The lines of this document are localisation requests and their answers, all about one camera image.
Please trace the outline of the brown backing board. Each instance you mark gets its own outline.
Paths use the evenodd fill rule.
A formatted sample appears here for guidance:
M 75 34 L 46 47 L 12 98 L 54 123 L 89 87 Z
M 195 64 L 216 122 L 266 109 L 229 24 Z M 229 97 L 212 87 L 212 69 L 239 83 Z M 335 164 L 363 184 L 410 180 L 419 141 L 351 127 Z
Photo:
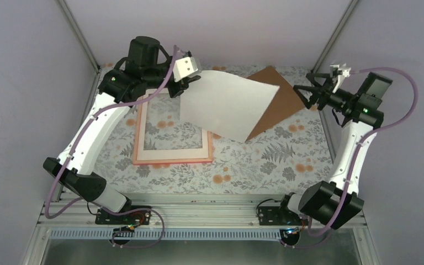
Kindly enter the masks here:
M 248 76 L 247 79 L 276 85 L 279 86 L 279 89 L 246 141 L 271 129 L 305 107 L 299 96 L 295 93 L 293 86 L 273 66 L 268 66 Z

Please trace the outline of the volcano landscape photo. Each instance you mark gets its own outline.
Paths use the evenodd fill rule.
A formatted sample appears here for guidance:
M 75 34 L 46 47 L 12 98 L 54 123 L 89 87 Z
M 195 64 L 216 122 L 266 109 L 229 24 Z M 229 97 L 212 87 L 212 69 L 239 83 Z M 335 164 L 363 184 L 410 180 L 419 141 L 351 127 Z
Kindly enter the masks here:
M 237 142 L 247 140 L 279 90 L 222 71 L 199 76 L 180 96 L 180 120 Z

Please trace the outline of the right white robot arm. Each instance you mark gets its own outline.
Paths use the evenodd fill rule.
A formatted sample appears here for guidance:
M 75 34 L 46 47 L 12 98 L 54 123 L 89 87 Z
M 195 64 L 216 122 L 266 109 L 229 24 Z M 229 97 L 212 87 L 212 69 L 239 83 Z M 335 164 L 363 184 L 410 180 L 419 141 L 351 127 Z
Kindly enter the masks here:
M 343 115 L 341 143 L 328 181 L 309 187 L 303 195 L 285 195 L 277 210 L 284 225 L 295 225 L 305 215 L 337 230 L 359 214 L 364 201 L 359 198 L 359 175 L 366 153 L 376 137 L 384 113 L 378 110 L 382 96 L 392 80 L 374 72 L 368 73 L 357 93 L 340 88 L 348 70 L 331 73 L 308 73 L 310 86 L 294 86 L 295 93 L 307 108 L 326 106 Z

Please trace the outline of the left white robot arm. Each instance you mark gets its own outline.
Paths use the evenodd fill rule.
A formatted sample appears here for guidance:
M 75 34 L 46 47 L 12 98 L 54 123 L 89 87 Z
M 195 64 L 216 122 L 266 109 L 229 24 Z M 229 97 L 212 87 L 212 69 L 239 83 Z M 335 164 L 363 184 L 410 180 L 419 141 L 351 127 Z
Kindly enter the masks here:
M 67 147 L 44 161 L 44 169 L 54 181 L 44 204 L 44 214 L 52 219 L 50 204 L 58 186 L 103 208 L 119 224 L 131 218 L 131 200 L 112 188 L 94 172 L 97 157 L 119 120 L 134 106 L 148 102 L 166 89 L 179 97 L 199 79 L 202 68 L 191 52 L 174 47 L 169 54 L 161 43 L 148 36 L 130 42 L 121 58 L 101 79 L 85 120 Z

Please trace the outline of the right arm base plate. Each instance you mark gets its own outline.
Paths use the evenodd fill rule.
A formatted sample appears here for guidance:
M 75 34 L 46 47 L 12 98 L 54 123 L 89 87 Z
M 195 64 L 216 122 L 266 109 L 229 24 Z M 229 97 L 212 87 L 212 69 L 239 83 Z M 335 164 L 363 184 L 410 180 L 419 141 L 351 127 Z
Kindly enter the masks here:
M 279 206 L 258 206 L 257 217 L 261 226 L 299 226 L 308 224 L 307 220 L 302 219 L 295 212 Z

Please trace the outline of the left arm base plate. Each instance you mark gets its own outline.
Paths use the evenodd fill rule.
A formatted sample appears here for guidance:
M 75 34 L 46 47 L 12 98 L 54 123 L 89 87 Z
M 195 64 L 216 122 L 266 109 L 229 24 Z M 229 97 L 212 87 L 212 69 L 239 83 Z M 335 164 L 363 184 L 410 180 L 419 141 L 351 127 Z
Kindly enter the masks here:
M 113 215 L 105 210 L 97 211 L 95 224 L 97 225 L 119 225 L 119 226 L 138 226 L 148 225 L 151 216 L 151 207 L 144 205 L 132 205 L 130 210 L 136 209 L 136 212 L 126 215 Z

